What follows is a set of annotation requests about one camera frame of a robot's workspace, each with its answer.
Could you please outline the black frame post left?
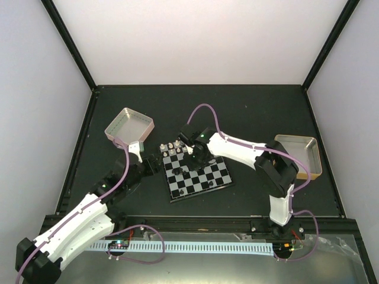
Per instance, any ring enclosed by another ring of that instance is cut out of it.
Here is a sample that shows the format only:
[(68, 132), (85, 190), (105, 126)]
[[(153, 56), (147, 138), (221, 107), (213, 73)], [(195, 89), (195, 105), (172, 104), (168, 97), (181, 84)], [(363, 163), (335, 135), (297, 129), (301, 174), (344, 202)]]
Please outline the black frame post left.
[(48, 13), (50, 19), (52, 20), (55, 28), (57, 29), (60, 37), (62, 38), (64, 44), (66, 45), (70, 55), (72, 56), (74, 62), (76, 63), (79, 71), (81, 72), (85, 82), (89, 86), (90, 90), (94, 90), (97, 88), (97, 84), (92, 78), (89, 69), (87, 68), (66, 24), (64, 23), (63, 18), (61, 17), (54, 1), (52, 0), (41, 0), (40, 1), (46, 12)]

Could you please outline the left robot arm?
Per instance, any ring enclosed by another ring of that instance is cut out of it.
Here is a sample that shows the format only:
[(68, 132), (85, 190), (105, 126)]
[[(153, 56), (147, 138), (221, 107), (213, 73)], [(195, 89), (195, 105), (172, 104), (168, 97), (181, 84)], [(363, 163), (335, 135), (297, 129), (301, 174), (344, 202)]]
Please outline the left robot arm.
[(161, 167), (162, 158), (157, 155), (142, 160), (133, 153), (120, 157), (71, 212), (35, 239), (18, 243), (15, 281), (56, 283), (68, 264), (91, 244), (137, 229), (138, 225), (127, 226), (126, 214), (116, 204)]

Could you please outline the pink square tin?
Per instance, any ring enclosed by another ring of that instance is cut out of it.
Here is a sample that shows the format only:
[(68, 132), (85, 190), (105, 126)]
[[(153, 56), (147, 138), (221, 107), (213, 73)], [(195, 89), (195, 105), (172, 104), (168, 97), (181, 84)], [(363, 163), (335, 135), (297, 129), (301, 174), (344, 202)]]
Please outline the pink square tin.
[(123, 144), (144, 142), (154, 129), (152, 118), (130, 108), (123, 108), (105, 129), (106, 137), (113, 142), (116, 148), (121, 149)]

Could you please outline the black white chessboard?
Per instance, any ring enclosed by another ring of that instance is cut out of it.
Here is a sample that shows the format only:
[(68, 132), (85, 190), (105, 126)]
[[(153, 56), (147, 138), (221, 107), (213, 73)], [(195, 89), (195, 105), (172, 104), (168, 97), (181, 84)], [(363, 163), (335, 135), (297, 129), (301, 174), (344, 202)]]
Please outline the black white chessboard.
[[(168, 185), (169, 197), (171, 202), (181, 201), (187, 198), (191, 198), (202, 193), (216, 191), (233, 185), (232, 177), (226, 166), (224, 158), (216, 157), (210, 161), (210, 164), (198, 171), (190, 171), (184, 163), (184, 152), (182, 148), (184, 145), (180, 143), (179, 147), (175, 146), (175, 154), (171, 156), (169, 151), (171, 150), (165, 145), (165, 150), (162, 151), (159, 146), (159, 151), (162, 155), (163, 172), (166, 177)], [(181, 153), (177, 153), (176, 149), (181, 148)], [(168, 156), (164, 157), (163, 152), (167, 152)], [(186, 170), (186, 174), (175, 176), (172, 174), (172, 169), (181, 167)], [(209, 187), (209, 181), (213, 181), (214, 186)], [(183, 190), (184, 195), (180, 195), (179, 191)]]

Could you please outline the black aluminium rail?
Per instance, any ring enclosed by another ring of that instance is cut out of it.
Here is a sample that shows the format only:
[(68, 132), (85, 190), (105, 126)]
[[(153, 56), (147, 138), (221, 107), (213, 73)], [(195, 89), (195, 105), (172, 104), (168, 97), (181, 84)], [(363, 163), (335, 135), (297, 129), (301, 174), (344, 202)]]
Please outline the black aluminium rail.
[(284, 227), (274, 224), (265, 217), (122, 217), (116, 222), (119, 231), (132, 225), (149, 225), (160, 233), (242, 233), (254, 238), (290, 239), (294, 236), (304, 238), (305, 234), (314, 234), (316, 228), (320, 234), (360, 235), (355, 220), (347, 218), (317, 217), (317, 224), (312, 217), (293, 217)]

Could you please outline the black frame post right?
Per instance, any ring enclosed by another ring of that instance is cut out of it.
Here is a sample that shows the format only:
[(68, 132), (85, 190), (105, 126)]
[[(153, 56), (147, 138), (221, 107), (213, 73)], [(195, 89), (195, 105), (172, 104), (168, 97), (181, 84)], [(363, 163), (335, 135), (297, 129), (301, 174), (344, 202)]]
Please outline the black frame post right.
[(308, 72), (303, 84), (302, 88), (304, 90), (309, 90), (311, 87), (311, 84), (315, 80), (318, 72), (322, 68), (324, 62), (326, 61), (329, 53), (333, 49), (334, 45), (336, 44), (339, 36), (342, 34), (342, 31), (344, 30), (345, 26), (347, 25), (348, 21), (350, 20), (352, 14), (354, 13), (355, 9), (357, 8), (360, 0), (348, 0), (346, 4), (344, 5), (341, 13), (338, 16), (338, 19), (336, 20), (335, 24), (333, 25), (333, 28), (331, 29), (326, 41), (324, 42), (319, 54), (317, 55), (310, 71)]

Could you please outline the left circuit board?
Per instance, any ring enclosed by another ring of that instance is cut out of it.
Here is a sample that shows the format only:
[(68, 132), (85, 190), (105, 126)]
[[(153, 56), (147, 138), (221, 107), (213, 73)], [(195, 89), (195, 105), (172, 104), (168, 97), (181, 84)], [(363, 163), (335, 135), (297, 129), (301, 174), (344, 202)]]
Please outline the left circuit board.
[(127, 250), (129, 247), (129, 241), (128, 240), (114, 240), (110, 242), (108, 245), (108, 248), (110, 250)]

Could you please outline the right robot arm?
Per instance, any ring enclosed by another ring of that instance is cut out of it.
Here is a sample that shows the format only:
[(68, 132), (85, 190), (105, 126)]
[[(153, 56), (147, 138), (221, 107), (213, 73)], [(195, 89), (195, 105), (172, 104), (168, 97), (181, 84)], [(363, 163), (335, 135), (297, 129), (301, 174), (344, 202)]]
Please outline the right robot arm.
[(271, 235), (284, 238), (291, 231), (292, 191), (298, 166), (279, 142), (254, 143), (211, 128), (197, 131), (189, 124), (181, 128), (178, 140), (187, 150), (184, 163), (191, 171), (205, 168), (216, 157), (225, 157), (255, 170), (266, 184), (269, 195)]

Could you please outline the black pieces left cluster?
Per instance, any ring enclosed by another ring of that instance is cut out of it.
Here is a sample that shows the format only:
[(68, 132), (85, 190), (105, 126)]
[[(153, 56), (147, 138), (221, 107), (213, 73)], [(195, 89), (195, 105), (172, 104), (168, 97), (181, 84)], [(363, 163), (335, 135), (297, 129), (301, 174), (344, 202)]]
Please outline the black pieces left cluster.
[(178, 168), (174, 168), (172, 169), (172, 174), (175, 175), (175, 176), (178, 176), (178, 175), (184, 175), (186, 174), (186, 170), (184, 170), (183, 168), (181, 167), (178, 167)]

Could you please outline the black frame post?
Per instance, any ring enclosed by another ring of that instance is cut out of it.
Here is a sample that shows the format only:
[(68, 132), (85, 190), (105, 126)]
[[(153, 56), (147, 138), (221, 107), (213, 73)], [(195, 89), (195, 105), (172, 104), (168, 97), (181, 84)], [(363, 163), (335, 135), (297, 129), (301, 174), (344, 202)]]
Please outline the black frame post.
[(308, 72), (303, 84), (302, 88), (304, 90), (309, 90), (311, 87), (311, 84), (315, 80), (318, 72), (322, 68), (324, 62), (326, 61), (329, 53), (333, 49), (334, 45), (336, 44), (339, 36), (342, 34), (342, 31), (344, 30), (345, 26), (347, 25), (348, 21), (350, 20), (352, 14), (354, 13), (355, 9), (357, 8), (360, 0), (348, 0), (346, 4), (344, 5), (341, 13), (338, 16), (338, 19), (336, 20), (335, 24), (333, 25), (333, 28), (331, 29), (326, 41), (324, 42), (319, 54), (317, 55), (310, 71)]
[(87, 68), (66, 24), (64, 23), (63, 18), (61, 17), (54, 1), (52, 0), (41, 0), (40, 1), (46, 12), (48, 13), (50, 19), (52, 20), (55, 28), (57, 29), (60, 37), (62, 38), (64, 44), (66, 45), (70, 55), (72, 56), (74, 62), (76, 63), (79, 71), (81, 72), (85, 82), (89, 86), (90, 90), (94, 90), (97, 88), (97, 84), (92, 78), (89, 69)]

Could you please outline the gold rectangular tin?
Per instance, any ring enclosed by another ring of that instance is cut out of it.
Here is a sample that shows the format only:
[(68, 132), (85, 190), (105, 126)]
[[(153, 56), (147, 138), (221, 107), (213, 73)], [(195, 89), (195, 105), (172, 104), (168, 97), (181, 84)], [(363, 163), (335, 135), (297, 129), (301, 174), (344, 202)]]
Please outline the gold rectangular tin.
[(314, 137), (278, 134), (275, 136), (275, 141), (280, 142), (289, 155), (308, 168), (311, 180), (317, 179), (322, 174), (319, 147)]

